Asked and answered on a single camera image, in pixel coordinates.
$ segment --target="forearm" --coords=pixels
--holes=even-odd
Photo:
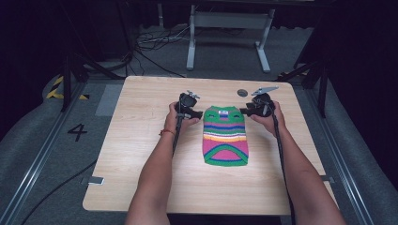
[[[290,132],[283,127],[280,135],[287,189],[295,206],[298,223],[311,219],[312,222],[322,219],[324,224],[328,224],[327,221],[335,224],[344,222],[319,173],[299,149]]]
[[[135,195],[145,196],[158,206],[166,207],[172,184],[172,133],[164,133],[141,171]]]
[[[165,132],[146,161],[131,200],[126,224],[168,224],[174,135]]]

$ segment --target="aluminum rail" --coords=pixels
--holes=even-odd
[[[23,203],[28,197],[33,185],[35,185],[36,181],[38,180],[38,176],[40,175],[41,170],[43,169],[44,164],[47,161],[47,158],[54,149],[54,144],[59,136],[59,131],[61,130],[62,126],[67,120],[67,117],[71,112],[74,103],[79,99],[80,94],[83,92],[84,87],[85,83],[82,82],[76,83],[71,103],[69,104],[67,109],[64,112],[60,113],[58,117],[55,119],[54,125],[49,135],[47,136],[47,139],[44,141],[44,144],[41,146],[35,160],[33,161],[28,171],[26,172],[20,186],[18,187],[17,191],[15,192],[11,201],[9,202],[5,212],[1,216],[0,225],[12,224],[15,217],[18,216],[23,206]]]

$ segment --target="metal frame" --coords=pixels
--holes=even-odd
[[[195,27],[226,27],[262,29],[261,40],[255,42],[261,67],[265,73],[270,73],[269,63],[264,51],[269,28],[271,27],[275,9],[268,14],[225,13],[225,12],[200,12],[191,6],[190,19],[190,47],[188,49],[187,70],[193,70],[195,59]]]

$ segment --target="dark curtain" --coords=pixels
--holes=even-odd
[[[300,59],[322,58],[349,116],[379,166],[398,189],[398,4],[338,1],[340,9],[315,28]]]
[[[0,140],[42,103],[45,84],[61,66],[56,33],[37,4],[2,1],[0,6]]]

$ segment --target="table leg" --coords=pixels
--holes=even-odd
[[[260,58],[260,62],[261,62],[261,67],[263,68],[263,71],[266,73],[270,73],[270,68],[269,68],[267,57],[266,57],[266,53],[264,52],[264,45],[266,44],[267,36],[269,33],[269,28],[271,27],[274,13],[275,13],[275,9],[271,9],[269,11],[268,18],[267,18],[266,24],[264,26],[263,37],[262,37],[261,41],[255,42],[258,57]]]
[[[188,49],[187,70],[193,70],[195,60],[195,6],[191,6],[190,18],[190,47]]]

